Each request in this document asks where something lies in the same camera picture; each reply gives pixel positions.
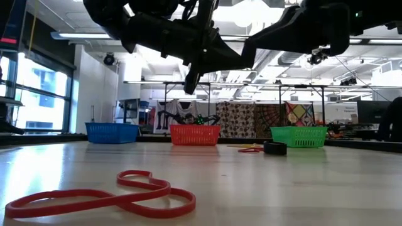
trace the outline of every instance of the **black tape roll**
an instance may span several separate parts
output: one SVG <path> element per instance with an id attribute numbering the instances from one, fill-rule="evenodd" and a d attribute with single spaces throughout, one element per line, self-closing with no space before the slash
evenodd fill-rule
<path id="1" fill-rule="evenodd" d="M 288 146 L 285 143 L 281 142 L 265 141 L 264 152 L 266 154 L 287 155 Z"/>

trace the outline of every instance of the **plastic basket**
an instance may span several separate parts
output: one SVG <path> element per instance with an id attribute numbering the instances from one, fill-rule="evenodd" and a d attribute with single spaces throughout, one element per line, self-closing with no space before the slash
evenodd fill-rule
<path id="1" fill-rule="evenodd" d="M 220 126 L 170 125 L 174 145 L 215 146 Z"/>
<path id="2" fill-rule="evenodd" d="M 118 123 L 85 123 L 88 141 L 96 144 L 123 144 L 136 142 L 138 126 Z"/>
<path id="3" fill-rule="evenodd" d="M 272 127 L 271 132 L 274 141 L 286 143 L 291 148 L 321 148 L 327 127 Z"/>

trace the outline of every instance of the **red basket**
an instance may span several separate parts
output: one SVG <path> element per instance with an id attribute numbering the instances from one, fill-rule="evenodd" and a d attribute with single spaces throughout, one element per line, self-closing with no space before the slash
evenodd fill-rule
<path id="1" fill-rule="evenodd" d="M 171 125 L 171 142 L 174 145 L 215 146 L 220 126 Z"/>

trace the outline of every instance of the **computer monitor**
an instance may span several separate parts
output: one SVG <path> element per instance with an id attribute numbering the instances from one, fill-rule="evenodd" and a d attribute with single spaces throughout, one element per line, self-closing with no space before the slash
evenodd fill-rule
<path id="1" fill-rule="evenodd" d="M 0 51 L 18 51 L 26 0 L 0 0 Z"/>
<path id="2" fill-rule="evenodd" d="M 385 114 L 389 101 L 357 101 L 357 117 L 361 124 L 379 124 Z"/>

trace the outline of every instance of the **green basket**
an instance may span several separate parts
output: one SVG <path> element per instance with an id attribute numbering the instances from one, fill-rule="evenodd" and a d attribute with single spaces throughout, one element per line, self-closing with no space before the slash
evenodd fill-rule
<path id="1" fill-rule="evenodd" d="M 271 127 L 274 141 L 291 148 L 321 148 L 324 146 L 327 127 Z"/>

